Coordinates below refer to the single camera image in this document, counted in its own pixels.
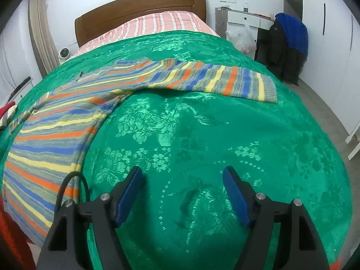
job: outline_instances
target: wardrobe door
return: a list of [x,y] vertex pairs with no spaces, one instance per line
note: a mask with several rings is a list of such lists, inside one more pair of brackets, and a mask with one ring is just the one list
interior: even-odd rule
[[303,0],[302,22],[308,33],[308,56],[300,74],[307,85],[311,85],[316,76],[319,57],[323,48],[324,3],[326,0]]
[[360,121],[360,25],[353,17],[352,44],[345,76],[331,109],[351,134]]
[[325,28],[319,64],[309,86],[332,106],[344,80],[351,44],[351,12],[343,0],[325,1]]

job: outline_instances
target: pink striped sheet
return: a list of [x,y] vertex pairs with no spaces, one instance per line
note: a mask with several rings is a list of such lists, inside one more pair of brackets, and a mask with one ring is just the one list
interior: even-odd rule
[[122,39],[172,30],[205,32],[218,37],[218,35],[194,13],[187,11],[165,11],[130,20],[84,44],[72,57],[77,57],[95,48]]

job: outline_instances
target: blue towel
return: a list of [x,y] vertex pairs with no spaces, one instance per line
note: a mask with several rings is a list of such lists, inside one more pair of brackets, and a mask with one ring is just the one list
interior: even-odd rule
[[275,17],[283,27],[289,47],[294,48],[307,56],[308,37],[307,29],[304,23],[296,17],[290,16],[286,13],[278,13]]

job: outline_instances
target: red cloth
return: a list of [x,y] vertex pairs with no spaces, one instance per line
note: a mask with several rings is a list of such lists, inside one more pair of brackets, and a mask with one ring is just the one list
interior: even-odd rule
[[4,211],[0,195],[0,235],[8,245],[9,250],[24,270],[35,270],[35,262],[31,250],[26,243],[29,239]]
[[0,119],[8,111],[8,109],[11,108],[13,105],[15,105],[15,102],[11,101],[0,109]]
[[330,265],[330,270],[339,270],[340,269],[340,261],[337,259],[332,265]]

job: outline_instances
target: green satin bedspread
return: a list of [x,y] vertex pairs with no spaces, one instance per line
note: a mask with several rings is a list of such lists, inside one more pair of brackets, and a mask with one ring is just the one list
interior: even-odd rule
[[[250,68],[273,77],[278,104],[145,90],[106,119],[88,150],[83,173],[95,199],[110,192],[132,166],[143,169],[146,182],[118,229],[132,268],[233,269],[248,231],[236,219],[222,184],[221,173],[228,165],[273,200],[301,199],[333,262],[352,214],[343,162],[300,98],[224,39],[171,31],[102,46],[48,75],[20,102],[17,114],[80,71],[141,57]],[[0,139],[1,172],[14,137],[8,141],[5,134]],[[278,231],[276,226],[267,269]],[[94,268],[101,269],[91,228],[88,242]]]

